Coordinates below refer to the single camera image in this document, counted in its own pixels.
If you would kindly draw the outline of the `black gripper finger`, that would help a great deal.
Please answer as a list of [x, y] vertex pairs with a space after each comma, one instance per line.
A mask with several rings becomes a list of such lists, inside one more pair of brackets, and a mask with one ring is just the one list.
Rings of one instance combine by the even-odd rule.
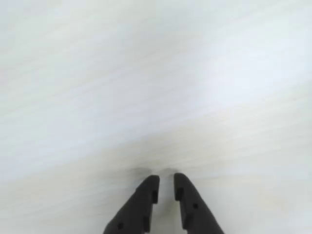
[[175, 200], [180, 205], [182, 228], [189, 234], [223, 234], [200, 193], [183, 173], [174, 174]]
[[106, 225], [104, 234], [146, 234], [151, 231], [153, 205], [158, 203], [160, 177], [150, 175]]

